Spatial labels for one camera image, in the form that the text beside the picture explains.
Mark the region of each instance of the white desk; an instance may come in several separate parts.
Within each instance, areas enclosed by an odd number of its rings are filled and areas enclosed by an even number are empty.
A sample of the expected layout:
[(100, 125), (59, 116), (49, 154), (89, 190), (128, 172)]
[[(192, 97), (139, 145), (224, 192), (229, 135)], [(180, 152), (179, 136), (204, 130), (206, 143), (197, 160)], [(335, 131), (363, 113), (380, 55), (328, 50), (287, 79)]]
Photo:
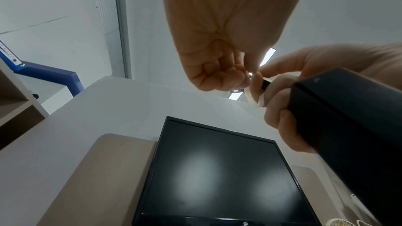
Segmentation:
[(226, 98), (105, 77), (0, 151), (1, 225), (36, 225), (101, 135), (157, 141), (166, 116), (276, 140), (289, 164), (317, 173), (340, 212), (342, 203), (318, 156), (291, 151), (258, 119), (262, 115)]

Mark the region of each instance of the white label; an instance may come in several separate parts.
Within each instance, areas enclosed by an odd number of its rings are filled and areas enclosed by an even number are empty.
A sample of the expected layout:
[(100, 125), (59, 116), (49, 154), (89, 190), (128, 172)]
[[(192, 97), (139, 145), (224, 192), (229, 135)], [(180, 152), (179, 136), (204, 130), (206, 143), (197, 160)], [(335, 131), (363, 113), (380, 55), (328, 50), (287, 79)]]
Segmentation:
[(13, 64), (20, 65), (22, 64), (21, 60), (19, 60), (12, 52), (9, 50), (2, 42), (0, 42), (0, 51), (7, 57)]

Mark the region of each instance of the shelf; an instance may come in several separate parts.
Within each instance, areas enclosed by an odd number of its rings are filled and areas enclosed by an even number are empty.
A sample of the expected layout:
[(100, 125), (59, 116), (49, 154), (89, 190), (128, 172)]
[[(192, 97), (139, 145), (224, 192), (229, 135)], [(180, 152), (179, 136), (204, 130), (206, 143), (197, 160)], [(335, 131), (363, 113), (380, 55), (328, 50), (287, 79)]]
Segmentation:
[(0, 98), (0, 126), (32, 105), (31, 101)]

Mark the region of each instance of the ceiling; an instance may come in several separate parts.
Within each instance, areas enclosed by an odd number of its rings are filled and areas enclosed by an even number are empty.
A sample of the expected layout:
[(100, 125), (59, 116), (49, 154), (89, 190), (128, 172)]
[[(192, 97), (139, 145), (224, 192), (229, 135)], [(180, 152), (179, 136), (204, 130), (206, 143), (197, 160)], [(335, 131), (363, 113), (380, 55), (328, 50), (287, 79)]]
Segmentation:
[[(125, 0), (125, 4), (133, 79), (202, 93), (180, 65), (162, 0)], [(310, 45), (401, 41), (401, 17), (402, 0), (300, 0), (272, 58)]]

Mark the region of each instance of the monitor screen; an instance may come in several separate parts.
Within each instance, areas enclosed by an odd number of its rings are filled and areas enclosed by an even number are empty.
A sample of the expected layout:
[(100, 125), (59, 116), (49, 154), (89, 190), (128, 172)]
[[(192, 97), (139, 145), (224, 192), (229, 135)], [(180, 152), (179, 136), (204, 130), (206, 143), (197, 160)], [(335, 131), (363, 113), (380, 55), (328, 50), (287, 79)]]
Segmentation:
[(318, 222), (274, 141), (169, 117), (133, 224), (141, 217)]

